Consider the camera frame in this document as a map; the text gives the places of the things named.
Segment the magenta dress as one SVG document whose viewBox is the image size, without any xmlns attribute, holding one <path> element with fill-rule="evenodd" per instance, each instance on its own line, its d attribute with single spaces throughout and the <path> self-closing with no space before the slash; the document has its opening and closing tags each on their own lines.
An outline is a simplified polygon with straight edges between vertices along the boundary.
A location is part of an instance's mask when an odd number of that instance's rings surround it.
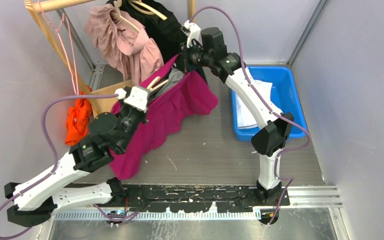
<svg viewBox="0 0 384 240">
<path fill-rule="evenodd" d="M 150 101 L 145 124 L 140 124 L 124 154 L 111 153 L 109 164 L 119 180 L 134 177 L 142 157 L 164 144 L 170 134 L 181 130 L 184 118 L 209 115 L 219 103 L 218 97 L 197 71 L 188 72 L 161 96 Z"/>
</svg>

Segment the pink pleated garment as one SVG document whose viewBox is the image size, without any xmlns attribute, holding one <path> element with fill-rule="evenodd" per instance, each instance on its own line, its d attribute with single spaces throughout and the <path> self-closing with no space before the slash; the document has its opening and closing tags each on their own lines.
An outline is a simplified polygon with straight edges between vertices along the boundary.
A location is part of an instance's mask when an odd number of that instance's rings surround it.
<svg viewBox="0 0 384 240">
<path fill-rule="evenodd" d="M 94 6 L 84 27 L 107 63 L 124 80 L 138 85 L 164 65 L 163 56 L 145 27 L 128 12 L 110 3 Z"/>
</svg>

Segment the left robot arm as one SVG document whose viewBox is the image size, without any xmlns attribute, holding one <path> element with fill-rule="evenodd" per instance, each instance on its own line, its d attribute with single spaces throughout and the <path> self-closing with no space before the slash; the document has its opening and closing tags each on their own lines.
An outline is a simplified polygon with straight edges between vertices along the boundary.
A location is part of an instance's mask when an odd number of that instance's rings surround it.
<svg viewBox="0 0 384 240">
<path fill-rule="evenodd" d="M 146 122 L 146 103 L 119 100 L 118 113 L 99 114 L 88 126 L 89 134 L 71 146 L 53 166 L 24 183 L 4 186 L 7 199 L 14 203 L 6 211 L 13 224 L 33 227 L 67 209 L 89 204 L 121 206 L 127 197 L 117 178 L 88 187 L 67 189 L 124 154 L 138 126 Z"/>
</svg>

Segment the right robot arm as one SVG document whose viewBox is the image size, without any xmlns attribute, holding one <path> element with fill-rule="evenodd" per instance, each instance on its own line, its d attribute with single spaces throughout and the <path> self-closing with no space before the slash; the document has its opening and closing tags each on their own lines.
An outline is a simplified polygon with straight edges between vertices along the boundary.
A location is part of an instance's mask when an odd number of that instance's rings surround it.
<svg viewBox="0 0 384 240">
<path fill-rule="evenodd" d="M 276 106 L 264 101 L 241 57 L 227 51 L 219 28 L 201 29 L 186 21 L 181 29 L 187 36 L 186 42 L 180 44 L 186 71 L 198 66 L 210 68 L 214 76 L 236 93 L 256 120 L 260 130 L 251 138 L 251 144 L 259 154 L 256 195 L 261 204 L 271 205 L 282 190 L 276 155 L 286 145 L 294 116 L 290 112 L 275 114 Z"/>
</svg>

